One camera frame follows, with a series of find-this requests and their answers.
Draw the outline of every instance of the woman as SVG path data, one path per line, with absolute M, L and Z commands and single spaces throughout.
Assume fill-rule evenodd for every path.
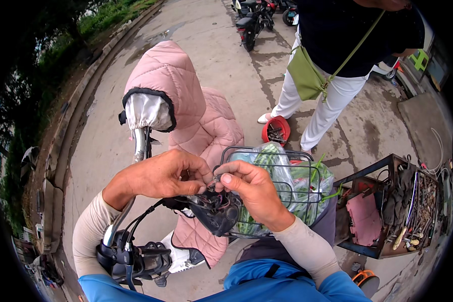
M 423 48 L 423 20 L 409 0 L 298 0 L 299 26 L 292 49 L 305 47 L 312 62 L 326 78 L 333 74 L 361 41 L 383 10 L 379 22 L 346 65 L 327 86 L 327 99 L 322 97 L 302 134 L 302 151 L 319 143 L 345 106 L 358 94 L 374 64 L 393 55 L 405 57 Z M 292 60 L 295 51 L 290 55 Z M 279 103 L 272 113 L 262 115 L 258 122 L 271 118 L 290 118 L 302 104 L 294 80 L 285 72 Z

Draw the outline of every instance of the black top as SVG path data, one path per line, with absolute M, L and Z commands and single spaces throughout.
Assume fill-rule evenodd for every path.
M 382 12 L 353 0 L 297 0 L 302 45 L 312 61 L 333 74 Z M 385 12 L 337 74 L 366 76 L 374 64 L 406 48 L 423 48 L 425 28 L 415 8 Z

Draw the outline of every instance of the curb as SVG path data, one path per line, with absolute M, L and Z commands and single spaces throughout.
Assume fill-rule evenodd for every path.
M 94 93 L 100 77 L 109 66 L 115 55 L 122 49 L 126 41 L 143 26 L 161 8 L 164 0 L 159 0 L 145 10 L 123 30 L 117 33 L 102 49 L 102 55 L 87 69 L 82 80 L 66 104 L 62 106 L 59 125 L 55 131 L 45 162 L 43 180 L 44 206 L 49 210 L 44 213 L 44 231 L 39 244 L 41 252 L 54 253 L 62 234 L 62 207 L 64 203 L 64 176 L 70 147 L 85 105 Z
M 68 132 L 71 132 L 71 128 L 74 129 L 72 134 L 75 133 L 75 129 L 77 128 L 77 125 L 72 125 L 71 120 L 72 116 L 75 113 L 75 109 L 79 105 L 79 102 L 83 98 L 83 94 L 90 86 L 91 79 L 94 75 L 96 75 L 97 69 L 99 67 L 105 67 L 102 64 L 107 57 L 112 57 L 117 53 L 117 50 L 115 52 L 111 52 L 113 48 L 118 45 L 118 43 L 121 41 L 122 38 L 125 36 L 130 36 L 132 33 L 132 29 L 136 30 L 140 26 L 142 26 L 146 21 L 148 21 L 161 7 L 161 4 L 163 3 L 164 0 L 159 0 L 157 3 L 155 3 L 152 7 L 149 9 L 145 10 L 139 17 L 137 17 L 134 21 L 131 22 L 124 30 L 122 30 L 120 33 L 118 33 L 113 39 L 106 44 L 106 46 L 103 47 L 102 49 L 102 55 L 94 62 L 86 71 L 84 77 L 82 78 L 81 82 L 78 84 L 76 89 L 74 90 L 74 93 L 72 94 L 71 98 L 69 101 L 63 106 L 61 109 L 62 114 L 59 120 L 59 126 L 57 127 L 57 130 L 55 131 L 55 135 L 52 138 L 52 145 L 49 148 L 49 152 L 47 155 L 47 160 L 45 163 L 46 167 L 46 174 L 45 178 L 49 179 L 55 187 L 58 187 L 60 189 L 63 189 L 63 175 L 60 177 L 58 175 L 58 168 L 60 168 L 60 158 L 62 155 L 68 157 L 68 151 L 70 149 L 70 144 L 64 144 L 64 141 L 66 140 L 66 135 Z

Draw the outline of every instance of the concrete pavement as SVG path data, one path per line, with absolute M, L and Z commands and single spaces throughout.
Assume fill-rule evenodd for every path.
M 201 85 L 225 94 L 244 130 L 246 145 L 262 143 L 262 125 L 256 120 L 269 112 L 278 100 L 296 30 L 284 25 L 281 14 L 274 15 L 274 31 L 265 29 L 254 50 L 248 53 L 240 47 L 228 0 L 170 0 L 161 10 L 117 54 L 86 106 L 88 116 L 75 139 L 75 151 L 66 175 L 62 240 L 72 268 L 72 231 L 79 215 L 115 173 L 131 164 L 134 144 L 129 140 L 128 127 L 120 126 L 117 116 L 123 109 L 121 100 L 126 81 L 145 51 L 162 40 L 176 41 L 193 61 Z M 411 154 L 416 162 L 417 154 L 397 109 L 400 97 L 401 93 L 390 82 L 372 76 L 313 150 L 314 158 L 319 159 L 325 152 L 325 163 L 337 179 L 391 153 Z M 314 101 L 306 101 L 289 120 L 292 134 L 287 148 L 299 150 L 300 136 L 314 108 Z M 153 137 L 162 143 L 153 146 L 153 155 L 168 149 L 167 134 L 154 131 Z M 124 223 L 129 223 L 153 202 L 138 197 Z M 161 240 L 176 226 L 176 221 L 172 211 L 158 208 L 139 225 L 135 242 Z M 195 300 L 219 292 L 230 266 L 250 242 L 239 240 L 232 245 L 212 270 L 203 265 L 170 275 L 167 288 L 145 281 L 138 291 L 166 301 Z M 356 255 L 338 247 L 334 250 L 341 263 Z M 392 259 L 386 263 L 389 274 L 392 270 L 399 274 L 406 267 L 405 262 L 413 262 L 415 257 Z M 373 261 L 376 273 L 384 274 L 385 260 Z M 383 276 L 380 286 L 390 280 L 393 280 L 391 275 Z

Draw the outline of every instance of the hand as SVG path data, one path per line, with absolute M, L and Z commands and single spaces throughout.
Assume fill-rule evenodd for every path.
M 212 178 L 204 159 L 172 149 L 117 173 L 102 191 L 102 197 L 110 206 L 121 210 L 137 195 L 164 198 L 203 193 Z
M 215 191 L 237 191 L 253 219 L 271 231 L 283 231 L 294 223 L 295 216 L 280 202 L 265 169 L 235 160 L 219 166 L 215 174 L 223 174 L 215 185 Z

